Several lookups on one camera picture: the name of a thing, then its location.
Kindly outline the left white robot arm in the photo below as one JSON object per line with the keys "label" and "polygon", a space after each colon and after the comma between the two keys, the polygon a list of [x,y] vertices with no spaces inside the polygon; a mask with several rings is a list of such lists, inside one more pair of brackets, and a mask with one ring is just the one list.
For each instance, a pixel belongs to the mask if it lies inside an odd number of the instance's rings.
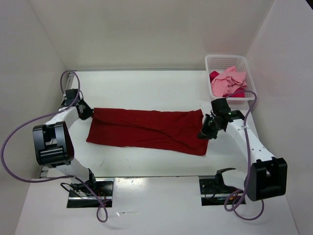
{"label": "left white robot arm", "polygon": [[98,184],[93,172],[74,157],[68,129],[76,120],[86,120],[92,115],[93,109],[80,100],[72,107],[62,107],[51,120],[32,131],[37,163],[70,176],[72,188],[88,196],[97,192]]}

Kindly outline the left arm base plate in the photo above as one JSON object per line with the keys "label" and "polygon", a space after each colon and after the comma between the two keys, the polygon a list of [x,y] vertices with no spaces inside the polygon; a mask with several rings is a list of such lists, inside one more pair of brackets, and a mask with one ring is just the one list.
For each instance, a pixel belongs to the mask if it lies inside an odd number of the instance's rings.
{"label": "left arm base plate", "polygon": [[[97,208],[100,203],[96,197],[82,184],[60,183],[68,192],[67,208]],[[114,178],[96,178],[95,186],[91,187],[94,194],[104,202],[106,208],[111,208],[113,203]]]}

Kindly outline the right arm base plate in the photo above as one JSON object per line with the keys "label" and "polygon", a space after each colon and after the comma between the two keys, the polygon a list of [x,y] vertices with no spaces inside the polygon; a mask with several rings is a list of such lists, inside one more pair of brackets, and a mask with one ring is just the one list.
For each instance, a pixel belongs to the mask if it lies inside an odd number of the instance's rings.
{"label": "right arm base plate", "polygon": [[236,191],[234,187],[220,187],[215,176],[199,177],[201,205],[222,206],[230,193]]}

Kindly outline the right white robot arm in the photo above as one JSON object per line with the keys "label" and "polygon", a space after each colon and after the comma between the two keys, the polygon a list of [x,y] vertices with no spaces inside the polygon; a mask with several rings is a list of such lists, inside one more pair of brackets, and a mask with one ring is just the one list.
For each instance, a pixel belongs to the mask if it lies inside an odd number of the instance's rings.
{"label": "right white robot arm", "polygon": [[205,115],[198,137],[216,139],[224,130],[236,143],[247,160],[246,173],[235,168],[218,170],[215,188],[226,192],[231,187],[246,192],[251,201],[259,201],[286,193],[288,165],[283,158],[275,157],[251,131],[246,118],[239,111]]}

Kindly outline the dark red t shirt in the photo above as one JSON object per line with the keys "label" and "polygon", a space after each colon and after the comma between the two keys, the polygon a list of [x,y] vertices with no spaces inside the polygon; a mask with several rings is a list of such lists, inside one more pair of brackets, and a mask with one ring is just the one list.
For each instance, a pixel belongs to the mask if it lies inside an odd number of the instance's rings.
{"label": "dark red t shirt", "polygon": [[208,140],[198,138],[202,118],[201,110],[161,112],[95,108],[86,141],[204,156]]}

